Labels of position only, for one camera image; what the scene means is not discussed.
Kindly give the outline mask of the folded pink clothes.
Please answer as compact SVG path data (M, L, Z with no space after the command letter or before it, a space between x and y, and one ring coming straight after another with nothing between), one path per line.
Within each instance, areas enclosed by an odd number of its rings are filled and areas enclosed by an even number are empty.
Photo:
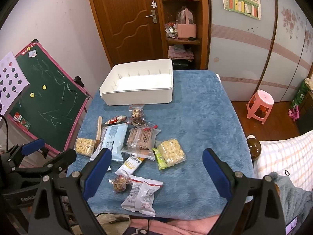
M186 49L184 45L169 46L168 58L171 60L189 60L194 59L194 54L191 49Z

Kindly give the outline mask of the pink plastic stool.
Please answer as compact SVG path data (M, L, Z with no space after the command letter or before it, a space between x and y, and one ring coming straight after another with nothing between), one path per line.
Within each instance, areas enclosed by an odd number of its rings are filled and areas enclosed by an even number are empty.
M251 99L246 104L247 106L247 118L253 118L260 121L263 125L265 124L268 116L274 105L273 97L264 90L257 90ZM257 116L257 111L260 110L264 117Z

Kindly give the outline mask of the clear bag yellow puffs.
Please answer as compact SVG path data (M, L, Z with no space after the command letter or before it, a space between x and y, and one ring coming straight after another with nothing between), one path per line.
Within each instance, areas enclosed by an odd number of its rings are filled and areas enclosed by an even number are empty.
M177 139L156 141L156 148L168 167L172 167L186 160L186 155Z

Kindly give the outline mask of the white plastic storage bin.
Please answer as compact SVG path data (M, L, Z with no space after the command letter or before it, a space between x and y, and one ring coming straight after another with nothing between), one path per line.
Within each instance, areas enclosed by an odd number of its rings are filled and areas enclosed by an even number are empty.
M115 65L99 93L109 106L165 104L173 88L172 60L160 59Z

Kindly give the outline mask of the beige biscuit stick box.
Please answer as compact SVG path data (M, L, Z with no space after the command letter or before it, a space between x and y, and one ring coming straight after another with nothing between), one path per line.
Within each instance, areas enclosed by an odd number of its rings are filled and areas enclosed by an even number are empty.
M101 130L102 130L102 116L99 116L97 122L97 133L95 137L97 141L101 140Z

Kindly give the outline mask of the checkered white bedding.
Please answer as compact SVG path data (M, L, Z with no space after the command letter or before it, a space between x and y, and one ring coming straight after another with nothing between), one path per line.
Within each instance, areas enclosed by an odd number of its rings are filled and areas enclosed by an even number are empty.
M261 141L261 155L254 161L256 178L276 172L288 176L293 185L312 190L313 133L277 141Z

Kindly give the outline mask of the small nut mix packet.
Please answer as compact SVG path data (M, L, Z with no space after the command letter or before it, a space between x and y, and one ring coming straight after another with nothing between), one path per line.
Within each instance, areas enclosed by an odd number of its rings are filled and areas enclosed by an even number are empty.
M120 174L114 179L110 179L109 183L112 185L113 191L116 193L124 192L127 186L131 183L129 174Z

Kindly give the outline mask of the orange oats bar packet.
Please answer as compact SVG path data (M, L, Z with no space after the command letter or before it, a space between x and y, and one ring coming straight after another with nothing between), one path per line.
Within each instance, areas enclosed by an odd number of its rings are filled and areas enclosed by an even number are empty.
M142 164L144 158L138 158L130 155L127 160L116 170L115 174L117 176L129 174L132 175L138 167Z

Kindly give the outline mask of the light blue snack packet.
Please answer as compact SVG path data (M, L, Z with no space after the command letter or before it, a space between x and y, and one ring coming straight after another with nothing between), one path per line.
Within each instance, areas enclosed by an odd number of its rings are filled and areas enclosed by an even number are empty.
M94 160L103 148L107 148L111 150L113 161L123 163L124 160L121 150L124 145L127 129L128 125L126 123L111 125L103 128L100 144L91 155L90 161Z

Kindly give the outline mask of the red white candy packet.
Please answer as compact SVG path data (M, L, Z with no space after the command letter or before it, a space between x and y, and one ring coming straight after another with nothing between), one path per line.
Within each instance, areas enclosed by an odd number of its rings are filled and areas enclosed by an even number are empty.
M116 125L116 124L120 124L123 123L126 120L127 116L125 115L119 115L119 116L115 116L111 119L109 119L108 121L106 121L105 123L103 123L103 126L111 126L111 125Z

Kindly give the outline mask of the green pineapple cake packet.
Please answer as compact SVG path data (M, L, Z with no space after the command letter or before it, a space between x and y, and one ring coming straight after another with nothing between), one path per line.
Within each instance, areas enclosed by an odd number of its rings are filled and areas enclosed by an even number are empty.
M166 161L164 160L164 158L162 157L161 153L159 152L158 149L153 148L152 149L154 152L154 155L156 156L156 161L157 161L157 165L158 165L158 170L164 170L166 168L168 168L169 166L167 165Z

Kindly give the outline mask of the brown biscuit clear packet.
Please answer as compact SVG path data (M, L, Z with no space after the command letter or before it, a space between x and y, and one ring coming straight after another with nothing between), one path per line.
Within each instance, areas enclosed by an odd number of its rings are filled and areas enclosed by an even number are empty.
M149 159L154 161L154 145L156 136L161 130L153 127L132 128L122 153L133 155L137 158Z

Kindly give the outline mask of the grey fuzzy blanket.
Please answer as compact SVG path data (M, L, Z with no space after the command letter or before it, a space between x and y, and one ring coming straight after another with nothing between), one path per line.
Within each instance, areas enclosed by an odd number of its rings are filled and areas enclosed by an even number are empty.
M289 234L296 234L312 210L312 190L307 191L294 186L288 176L276 172L268 174L280 191L280 201L285 224L289 225L295 218L297 224Z

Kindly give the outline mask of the dark dates red-strip packet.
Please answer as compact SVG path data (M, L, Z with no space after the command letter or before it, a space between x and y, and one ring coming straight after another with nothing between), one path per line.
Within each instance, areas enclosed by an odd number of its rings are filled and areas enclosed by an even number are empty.
M128 118L126 124L135 126L139 129L157 129L157 125L146 121L144 118Z

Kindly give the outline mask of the white grey snack packet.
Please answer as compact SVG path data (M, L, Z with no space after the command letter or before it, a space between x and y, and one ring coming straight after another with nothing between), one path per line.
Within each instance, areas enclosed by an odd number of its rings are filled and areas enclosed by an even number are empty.
M155 217L156 212L152 207L154 194L163 186L163 182L130 175L130 183L130 194L121 204L121 208Z

